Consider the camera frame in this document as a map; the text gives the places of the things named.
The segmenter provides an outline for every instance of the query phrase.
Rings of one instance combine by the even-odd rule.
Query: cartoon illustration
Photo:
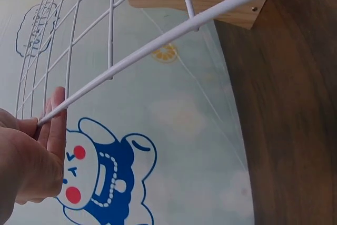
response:
[[[99,122],[82,118],[68,130],[64,181],[57,197],[75,224],[153,225],[145,204],[145,180],[156,164],[156,148],[142,134],[120,141]]]
[[[23,17],[23,20],[20,24],[19,30],[17,31],[16,34],[16,52],[21,56],[24,57],[24,54],[26,52],[26,48],[27,48],[27,38],[29,37],[29,33],[32,29],[34,20],[35,20],[35,16],[37,15],[38,9],[39,9],[40,4],[38,5],[34,5],[31,9],[29,9],[29,11],[25,14],[25,16]],[[50,9],[50,19],[48,20],[48,13],[49,13],[49,9]],[[43,44],[45,44],[45,41],[42,41],[42,29],[44,27],[44,25],[46,24],[46,30],[45,30],[45,34],[44,34],[44,38],[48,38],[49,35],[53,32],[53,30],[55,29],[55,26],[57,24],[57,13],[58,10],[56,10],[56,4],[50,4],[47,3],[45,5],[45,8],[43,8],[43,6],[41,7],[40,11],[39,11],[39,15],[42,15],[42,17],[40,17],[40,19],[37,19],[37,23],[35,24],[36,26],[36,31],[34,31],[36,33],[36,38],[34,39],[35,34],[32,34],[31,40],[29,42],[29,47],[31,47],[33,45],[33,51],[32,51],[32,57],[35,57],[37,55],[37,51],[38,48],[41,44],[41,46],[43,46]],[[41,53],[45,52],[48,47],[49,44],[51,42],[51,38],[49,39],[49,41],[45,44],[45,46],[43,48],[41,48]]]
[[[177,49],[172,43],[168,43],[162,48],[152,52],[152,58],[161,63],[173,63],[177,60]]]

